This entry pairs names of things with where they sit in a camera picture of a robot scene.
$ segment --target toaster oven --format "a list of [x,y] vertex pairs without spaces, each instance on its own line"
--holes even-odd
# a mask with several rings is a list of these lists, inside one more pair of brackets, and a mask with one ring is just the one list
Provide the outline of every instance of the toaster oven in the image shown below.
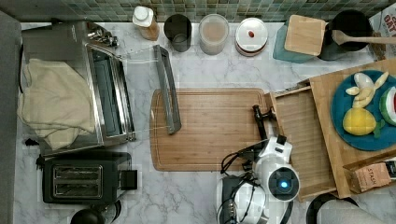
[[165,127],[181,128],[169,54],[159,45],[117,55],[118,39],[88,21],[56,23],[22,31],[24,56],[65,62],[87,80],[92,93],[95,131],[79,135],[69,147],[52,150],[39,139],[44,157],[113,146],[149,137],[151,95],[163,94]]

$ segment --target black container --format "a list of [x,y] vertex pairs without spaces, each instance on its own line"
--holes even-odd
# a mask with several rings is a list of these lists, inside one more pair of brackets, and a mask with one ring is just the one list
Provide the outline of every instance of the black container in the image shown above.
[[373,34],[370,21],[362,12],[357,10],[342,11],[326,25],[321,53],[318,56],[321,60],[337,60],[349,51],[357,51],[367,46],[367,43],[359,42],[346,42],[338,45],[332,38],[333,30],[340,30],[346,35],[356,37]]
[[189,18],[176,14],[165,21],[163,31],[171,41],[173,48],[179,52],[184,52],[191,45],[191,22]]
[[111,224],[121,213],[121,203],[116,201],[108,205],[94,205],[75,213],[70,224]]

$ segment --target wooden cutting board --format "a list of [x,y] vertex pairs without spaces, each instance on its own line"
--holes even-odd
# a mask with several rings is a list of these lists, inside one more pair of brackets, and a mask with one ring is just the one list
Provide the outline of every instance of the wooden cutting board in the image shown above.
[[321,52],[326,22],[292,15],[286,33],[285,49],[318,56]]
[[[259,142],[254,105],[267,111],[261,89],[179,89],[181,129],[166,131],[163,100],[153,94],[150,118],[151,158],[160,171],[219,171],[228,154]],[[238,159],[230,170],[240,170]]]

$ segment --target container lid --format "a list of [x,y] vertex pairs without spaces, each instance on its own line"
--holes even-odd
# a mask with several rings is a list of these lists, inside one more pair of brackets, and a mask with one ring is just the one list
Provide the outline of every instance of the container lid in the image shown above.
[[321,52],[326,22],[292,15],[286,33],[285,49],[318,56]]
[[148,7],[136,7],[132,22],[138,26],[149,27],[151,25],[154,12]]
[[205,16],[199,24],[199,35],[206,44],[217,45],[223,43],[230,33],[230,26],[227,20],[218,15],[210,14]]
[[236,43],[244,51],[256,51],[264,47],[268,39],[268,31],[263,21],[248,18],[241,21],[236,29]]

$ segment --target wooden spoon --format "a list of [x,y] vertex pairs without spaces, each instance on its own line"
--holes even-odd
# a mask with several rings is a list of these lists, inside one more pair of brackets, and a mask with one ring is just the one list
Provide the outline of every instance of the wooden spoon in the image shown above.
[[340,30],[332,31],[332,38],[335,43],[342,45],[346,42],[363,42],[363,43],[374,43],[374,44],[396,44],[396,37],[354,37],[344,34]]

